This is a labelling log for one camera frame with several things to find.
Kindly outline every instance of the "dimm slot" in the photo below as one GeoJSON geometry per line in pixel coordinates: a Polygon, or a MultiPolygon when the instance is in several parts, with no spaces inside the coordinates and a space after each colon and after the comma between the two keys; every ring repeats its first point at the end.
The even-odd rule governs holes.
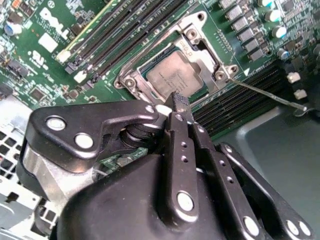
{"type": "Polygon", "coordinates": [[[94,69],[98,66],[104,59],[108,57],[108,54],[113,52],[118,46],[122,45],[139,27],[141,27],[145,22],[151,18],[156,12],[158,12],[162,7],[167,4],[166,0],[155,0],[147,6],[145,12],[140,15],[128,29],[122,31],[116,36],[116,39],[112,41],[107,48],[103,50],[99,55],[95,56],[86,66],[87,69],[94,69]]]}
{"type": "Polygon", "coordinates": [[[90,43],[80,54],[79,57],[85,61],[90,57],[98,48],[100,48],[106,41],[113,36],[121,26],[131,19],[143,5],[148,1],[135,0],[126,7],[117,17],[116,20],[108,24],[107,28],[103,31],[103,34],[90,43]]]}
{"type": "Polygon", "coordinates": [[[101,21],[99,22],[99,24],[97,26],[95,26],[95,28],[80,42],[78,43],[75,47],[73,47],[70,51],[71,53],[76,53],[77,51],[79,51],[81,48],[83,48],[84,46],[86,46],[86,44],[91,40],[91,38],[93,38],[95,36],[95,34],[97,32],[99,32],[100,30],[103,29],[103,27],[110,22],[113,17],[114,17],[114,13],[119,12],[121,9],[126,7],[128,1],[124,1],[121,4],[119,4],[119,6],[117,6],[114,10],[112,10],[112,12],[107,12],[101,19],[101,21]]]}
{"type": "Polygon", "coordinates": [[[179,0],[172,2],[156,19],[153,19],[155,22],[151,22],[150,25],[146,27],[145,30],[140,31],[137,35],[133,37],[133,43],[127,48],[122,48],[118,53],[118,56],[110,62],[105,63],[101,70],[98,71],[92,78],[91,81],[96,82],[101,76],[105,75],[113,66],[115,66],[121,59],[122,56],[130,51],[132,51],[138,44],[142,43],[150,33],[154,32],[162,24],[164,24],[172,15],[179,11],[186,3],[187,0],[179,0]]]}

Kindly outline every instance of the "electronic component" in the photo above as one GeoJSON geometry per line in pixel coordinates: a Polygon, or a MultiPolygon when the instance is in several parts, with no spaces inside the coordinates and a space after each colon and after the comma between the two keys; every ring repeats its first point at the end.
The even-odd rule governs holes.
{"type": "Polygon", "coordinates": [[[3,100],[9,97],[13,93],[14,93],[14,90],[10,86],[4,83],[0,83],[0,100],[3,100]]]}
{"type": "Polygon", "coordinates": [[[273,0],[258,0],[258,5],[260,7],[271,7],[273,0]]]}
{"type": "Polygon", "coordinates": [[[223,9],[229,8],[231,5],[233,5],[236,2],[236,0],[220,0],[220,6],[223,9]]]}
{"type": "Polygon", "coordinates": [[[146,79],[164,99],[175,91],[190,97],[203,86],[199,72],[192,68],[180,51],[173,52],[158,63],[146,74],[146,79]]]}
{"type": "Polygon", "coordinates": [[[280,10],[270,10],[265,14],[265,20],[268,22],[279,22],[281,20],[280,10]]]}
{"type": "Polygon", "coordinates": [[[301,100],[306,98],[308,95],[304,89],[298,89],[297,91],[294,92],[294,96],[297,100],[301,100]]]}
{"type": "Polygon", "coordinates": [[[14,35],[19,35],[22,33],[22,26],[20,24],[15,24],[8,21],[4,25],[3,30],[9,37],[12,37],[14,35]]]}
{"type": "Polygon", "coordinates": [[[30,92],[30,96],[33,97],[37,102],[40,102],[44,98],[45,94],[38,88],[34,88],[30,92]]]}
{"type": "Polygon", "coordinates": [[[282,4],[282,9],[286,12],[289,12],[295,7],[294,0],[288,0],[282,4]]]}
{"type": "Polygon", "coordinates": [[[16,13],[15,11],[11,11],[7,20],[13,24],[22,24],[24,17],[20,12],[16,13]]]}
{"type": "Polygon", "coordinates": [[[238,35],[238,38],[240,39],[241,42],[246,42],[249,39],[252,39],[254,37],[254,32],[252,31],[251,28],[247,28],[244,30],[242,33],[238,35]]]}
{"type": "Polygon", "coordinates": [[[257,47],[259,47],[259,43],[256,39],[253,39],[252,41],[250,41],[246,45],[244,45],[244,48],[248,52],[251,52],[252,50],[256,49],[257,47]]]}
{"type": "Polygon", "coordinates": [[[230,20],[233,21],[236,18],[238,18],[240,15],[242,15],[242,9],[240,6],[236,5],[234,6],[230,11],[228,11],[225,16],[230,20]]]}
{"type": "Polygon", "coordinates": [[[79,93],[77,90],[71,90],[68,95],[71,99],[76,99],[79,96],[79,93]]]}
{"type": "Polygon", "coordinates": [[[78,24],[82,25],[85,22],[85,19],[82,16],[80,16],[80,17],[77,18],[76,22],[78,24]]]}
{"type": "Polygon", "coordinates": [[[83,30],[83,28],[79,24],[76,23],[71,26],[70,30],[71,30],[71,32],[73,32],[73,34],[75,36],[78,36],[81,33],[81,31],[83,30]]]}
{"type": "Polygon", "coordinates": [[[294,84],[301,80],[300,74],[298,72],[290,72],[286,78],[288,79],[289,83],[294,84]]]}
{"type": "Polygon", "coordinates": [[[8,62],[7,68],[20,78],[26,77],[29,73],[29,70],[15,59],[12,59],[8,62]]]}
{"type": "Polygon", "coordinates": [[[232,24],[232,28],[239,32],[240,30],[242,30],[245,26],[248,25],[248,21],[247,19],[243,16],[241,17],[238,21],[236,21],[234,24],[232,24]]]}
{"type": "Polygon", "coordinates": [[[286,50],[284,50],[283,48],[279,48],[278,52],[276,53],[276,55],[282,60],[285,61],[289,58],[290,53],[286,50]]]}
{"type": "Polygon", "coordinates": [[[295,49],[295,47],[296,47],[296,42],[295,41],[289,41],[285,45],[285,49],[287,49],[289,52],[291,52],[293,49],[295,49]]]}
{"type": "Polygon", "coordinates": [[[252,61],[256,61],[259,58],[262,58],[264,55],[265,55],[264,52],[261,49],[258,49],[257,51],[250,54],[249,57],[252,61]]]}
{"type": "Polygon", "coordinates": [[[285,26],[276,26],[272,29],[272,36],[281,39],[287,34],[287,28],[285,26]]]}

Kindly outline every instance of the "silver screw head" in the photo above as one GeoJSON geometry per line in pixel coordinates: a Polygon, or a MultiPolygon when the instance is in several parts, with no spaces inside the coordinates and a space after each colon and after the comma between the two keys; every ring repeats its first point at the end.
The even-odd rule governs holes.
{"type": "Polygon", "coordinates": [[[175,115],[175,118],[178,119],[180,122],[183,122],[184,120],[184,118],[180,114],[175,115]]]}
{"type": "Polygon", "coordinates": [[[298,228],[296,227],[296,225],[292,221],[287,220],[286,221],[286,225],[288,226],[288,229],[290,230],[290,232],[292,232],[296,236],[299,235],[299,230],[298,230],[298,228]]]}
{"type": "Polygon", "coordinates": [[[311,231],[304,222],[300,221],[299,226],[305,235],[311,236],[311,231]]]}
{"type": "Polygon", "coordinates": [[[202,126],[199,126],[199,125],[198,125],[198,130],[199,130],[200,133],[204,133],[205,132],[204,128],[202,126]]]}
{"type": "Polygon", "coordinates": [[[46,125],[48,128],[54,131],[62,131],[66,128],[66,123],[59,117],[50,117],[46,121],[46,125]]]}
{"type": "Polygon", "coordinates": [[[192,198],[185,192],[179,192],[176,196],[180,208],[186,212],[190,212],[194,209],[194,201],[192,198]]]}
{"type": "Polygon", "coordinates": [[[251,217],[245,216],[243,222],[246,229],[252,236],[257,237],[259,235],[259,227],[251,217]]]}
{"type": "Polygon", "coordinates": [[[85,133],[79,133],[75,136],[74,142],[82,149],[89,149],[94,145],[94,140],[85,133]]]}
{"type": "Polygon", "coordinates": [[[155,113],[155,109],[151,105],[146,106],[145,110],[147,110],[149,113],[152,113],[152,114],[155,113]]]}

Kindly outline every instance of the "hole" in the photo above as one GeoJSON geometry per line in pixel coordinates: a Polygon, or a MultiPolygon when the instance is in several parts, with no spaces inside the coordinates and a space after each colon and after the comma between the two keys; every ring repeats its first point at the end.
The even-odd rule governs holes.
{"type": "Polygon", "coordinates": [[[200,14],[198,14],[198,19],[200,21],[203,21],[205,19],[205,16],[202,13],[200,13],[200,14]]]}
{"type": "Polygon", "coordinates": [[[7,135],[0,131],[0,140],[3,140],[7,135]]]}
{"type": "Polygon", "coordinates": [[[13,155],[13,158],[17,161],[19,161],[20,158],[20,154],[16,153],[15,155],[13,155]]]}
{"type": "Polygon", "coordinates": [[[49,220],[52,222],[55,218],[56,214],[53,211],[48,210],[48,213],[45,216],[45,219],[49,220]]]}
{"type": "Polygon", "coordinates": [[[232,179],[232,177],[228,176],[226,179],[228,180],[229,183],[231,183],[231,184],[234,183],[234,180],[232,179]]]}
{"type": "Polygon", "coordinates": [[[11,137],[9,137],[7,140],[5,140],[5,144],[7,144],[10,147],[13,147],[16,143],[17,143],[17,141],[12,139],[11,137]]]}
{"type": "Polygon", "coordinates": [[[8,159],[3,159],[3,161],[0,163],[0,167],[5,170],[9,170],[12,165],[13,163],[10,162],[8,159]]]}
{"type": "Polygon", "coordinates": [[[9,148],[7,148],[5,145],[1,145],[0,146],[0,154],[2,154],[2,155],[6,155],[7,154],[7,152],[9,152],[9,148]]]}
{"type": "Polygon", "coordinates": [[[221,166],[224,166],[224,167],[226,166],[226,163],[222,160],[220,160],[219,163],[221,164],[221,166]]]}
{"type": "Polygon", "coordinates": [[[188,162],[188,159],[186,156],[182,156],[181,157],[181,161],[184,162],[184,163],[187,163],[188,162]]]}
{"type": "Polygon", "coordinates": [[[6,198],[5,202],[7,204],[11,203],[11,202],[15,202],[17,201],[17,199],[19,198],[19,195],[14,193],[14,192],[10,192],[9,196],[6,198]]]}

